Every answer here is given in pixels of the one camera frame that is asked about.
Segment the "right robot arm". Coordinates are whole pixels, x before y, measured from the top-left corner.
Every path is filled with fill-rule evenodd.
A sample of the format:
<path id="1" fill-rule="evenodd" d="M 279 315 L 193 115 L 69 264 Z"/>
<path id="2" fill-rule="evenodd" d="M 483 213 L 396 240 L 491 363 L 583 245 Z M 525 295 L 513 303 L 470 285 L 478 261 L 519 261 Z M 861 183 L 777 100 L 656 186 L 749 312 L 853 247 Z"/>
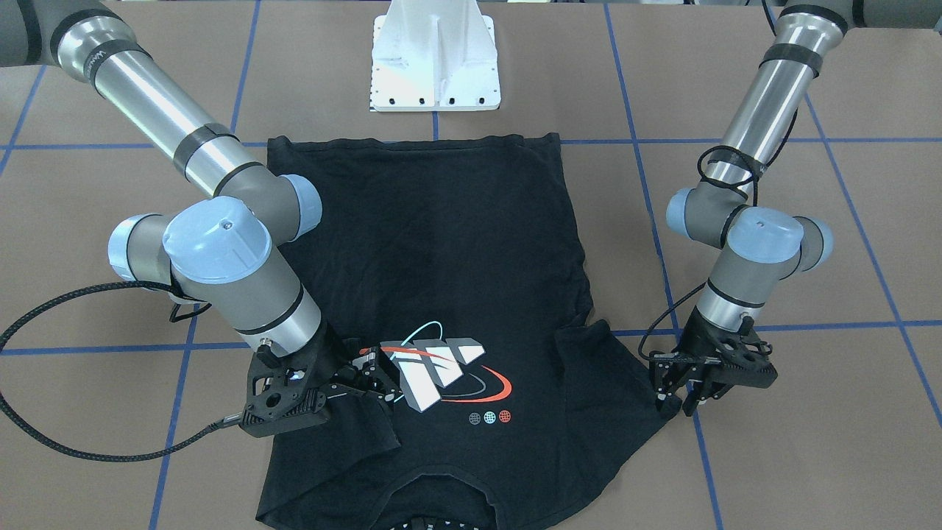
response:
<path id="1" fill-rule="evenodd" d="M 271 422 L 296 418 L 330 397 L 355 392 L 337 375 L 362 380 L 384 403 L 400 398 L 386 381 L 389 359 L 350 353 L 279 246 L 321 219 L 314 185 L 272 174 L 203 110 L 139 44 L 134 30 L 98 1 L 4 1 L 2 65 L 58 67 L 118 108 L 202 201 L 174 216 L 122 222 L 109 261 L 126 282 L 171 286 L 180 299 L 218 310 L 255 350 L 245 412 Z"/>

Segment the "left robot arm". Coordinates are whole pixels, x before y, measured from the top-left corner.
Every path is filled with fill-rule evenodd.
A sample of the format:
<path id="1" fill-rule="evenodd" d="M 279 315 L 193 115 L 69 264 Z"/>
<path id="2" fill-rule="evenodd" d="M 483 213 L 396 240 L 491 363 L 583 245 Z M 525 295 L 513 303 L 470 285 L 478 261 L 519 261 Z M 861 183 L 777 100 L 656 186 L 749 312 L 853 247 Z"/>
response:
<path id="1" fill-rule="evenodd" d="M 768 388 L 778 376 L 770 343 L 754 321 L 777 283 L 820 266 L 833 252 L 824 222 L 758 205 L 758 184 L 790 131 L 792 117 L 824 64 L 854 28 L 940 31 L 938 1 L 788 1 L 773 24 L 775 38 L 726 134 L 698 158 L 698 184 L 670 198 L 674 232 L 719 250 L 679 343 L 647 356 L 662 409 L 687 388 L 681 409 L 735 386 Z"/>

